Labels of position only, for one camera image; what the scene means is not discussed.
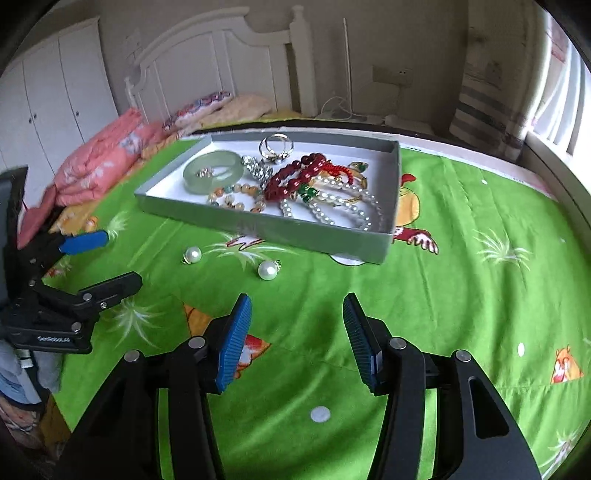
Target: pearl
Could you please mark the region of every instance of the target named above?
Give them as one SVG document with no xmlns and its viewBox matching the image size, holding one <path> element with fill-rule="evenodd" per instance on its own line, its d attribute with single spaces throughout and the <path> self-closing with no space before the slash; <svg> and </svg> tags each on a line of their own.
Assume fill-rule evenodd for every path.
<svg viewBox="0 0 591 480">
<path fill-rule="evenodd" d="M 281 262 L 266 260 L 259 265 L 258 274 L 263 280 L 273 280 L 279 270 L 281 269 Z"/>
<path fill-rule="evenodd" d="M 189 265 L 197 263 L 199 260 L 201 260 L 201 250 L 199 250 L 199 247 L 187 248 L 187 251 L 183 255 L 183 263 Z"/>
</svg>

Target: bed post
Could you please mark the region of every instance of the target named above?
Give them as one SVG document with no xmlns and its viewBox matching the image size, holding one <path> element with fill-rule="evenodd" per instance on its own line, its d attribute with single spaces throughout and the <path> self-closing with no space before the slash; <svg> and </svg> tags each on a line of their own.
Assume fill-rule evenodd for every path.
<svg viewBox="0 0 591 480">
<path fill-rule="evenodd" d="M 129 79 L 129 77 L 125 77 L 125 94 L 127 95 L 127 100 L 129 101 L 130 106 L 137 108 L 138 102 L 135 101 L 135 97 L 131 93 L 131 89 L 133 87 L 134 86 L 131 85 L 131 80 Z"/>
<path fill-rule="evenodd" d="M 290 23 L 291 46 L 295 54 L 298 90 L 300 91 L 301 113 L 305 116 L 318 115 L 316 100 L 316 75 L 314 74 L 314 56 L 310 25 L 304 18 L 304 7 L 294 5 L 294 19 Z"/>
</svg>

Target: gray box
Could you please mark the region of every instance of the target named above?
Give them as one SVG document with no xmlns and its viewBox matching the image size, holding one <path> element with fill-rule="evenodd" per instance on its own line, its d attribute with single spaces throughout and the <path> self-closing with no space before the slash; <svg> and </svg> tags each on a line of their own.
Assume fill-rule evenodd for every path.
<svg viewBox="0 0 591 480">
<path fill-rule="evenodd" d="M 304 212 L 303 209 L 300 210 L 300 215 L 308 214 L 309 220 L 284 218 L 279 208 L 273 205 L 268 205 L 264 213 L 214 207 L 205 204 L 206 196 L 192 195 L 184 189 L 182 171 L 192 158 L 213 150 L 232 150 L 240 155 L 258 156 L 259 142 L 269 135 L 269 132 L 228 132 L 203 137 L 135 191 L 139 205 L 148 213 L 205 228 L 256 236 L 271 242 L 364 262 L 382 263 L 392 244 L 398 209 L 401 177 L 398 142 L 330 133 L 289 133 L 295 143 L 295 151 L 283 165 L 290 160 L 299 159 L 303 154 L 322 152 L 328 158 L 335 158 L 336 164 L 343 164 L 339 160 L 341 158 L 366 161 L 370 165 L 368 172 L 373 168 L 373 180 L 368 189 L 381 204 L 382 222 L 379 231 L 364 232 L 355 228 L 317 223 L 311 213 L 308 210 Z M 241 180 L 245 181 L 256 183 L 249 178 L 248 172 L 245 172 Z M 365 203 L 363 205 L 376 224 L 375 212 Z M 328 209 L 331 212 L 336 210 L 327 206 L 327 213 Z"/>
</svg>

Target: pink blanket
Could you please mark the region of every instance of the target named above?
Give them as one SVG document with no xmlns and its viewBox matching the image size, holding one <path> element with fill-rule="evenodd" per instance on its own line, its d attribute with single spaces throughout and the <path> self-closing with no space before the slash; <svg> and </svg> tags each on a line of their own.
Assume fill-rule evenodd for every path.
<svg viewBox="0 0 591 480">
<path fill-rule="evenodd" d="M 30 242 L 54 205 L 79 205 L 102 198 L 123 178 L 144 147 L 164 137 L 162 125 L 144 123 L 135 108 L 104 127 L 65 159 L 39 207 L 25 212 L 18 247 Z"/>
</svg>

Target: power outlet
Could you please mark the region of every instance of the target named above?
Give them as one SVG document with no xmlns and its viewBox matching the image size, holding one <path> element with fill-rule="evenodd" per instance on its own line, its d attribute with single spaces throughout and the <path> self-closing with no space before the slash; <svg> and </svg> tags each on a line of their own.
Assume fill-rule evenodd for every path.
<svg viewBox="0 0 591 480">
<path fill-rule="evenodd" d="M 372 65 L 372 77 L 374 82 L 388 83 L 399 87 L 410 87 L 414 80 L 412 69 L 392 69 L 377 65 Z"/>
</svg>

